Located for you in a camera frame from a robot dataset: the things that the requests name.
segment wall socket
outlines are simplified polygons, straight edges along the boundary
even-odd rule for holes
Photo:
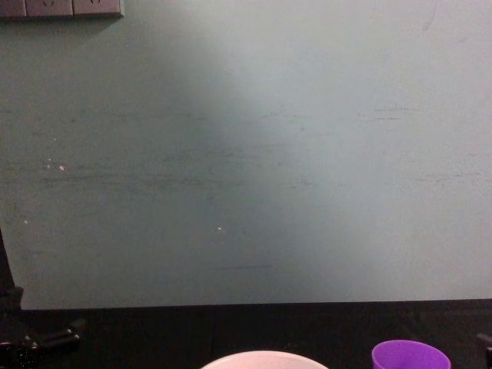
[[[73,0],[74,15],[84,16],[123,16],[124,6],[120,0]]]
[[[0,18],[24,18],[25,0],[0,0]]]
[[[0,20],[122,17],[124,14],[124,0],[0,0]]]
[[[71,17],[71,0],[25,0],[29,18]]]

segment plastic cup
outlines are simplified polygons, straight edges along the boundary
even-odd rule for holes
[[[372,350],[374,369],[450,369],[451,362],[435,347],[416,341],[386,341]]]
[[[307,357],[280,351],[249,351],[223,357],[202,369],[327,369]]]

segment black object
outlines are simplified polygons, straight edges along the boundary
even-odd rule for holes
[[[492,337],[486,334],[477,334],[478,347],[480,354],[485,350],[485,360],[487,361],[487,369],[492,369]]]
[[[54,354],[77,350],[85,328],[83,319],[51,334],[39,334],[19,319],[23,290],[13,283],[1,231],[0,264],[0,369],[31,369]]]

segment wall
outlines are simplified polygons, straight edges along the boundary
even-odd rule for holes
[[[24,308],[492,298],[492,2],[0,25]]]

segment dark surface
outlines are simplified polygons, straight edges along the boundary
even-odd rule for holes
[[[81,348],[45,368],[200,368],[248,350],[301,354],[330,369],[371,368],[390,339],[432,344],[454,369],[485,368],[474,336],[492,333],[492,301],[153,307],[24,311],[39,331],[88,320]]]

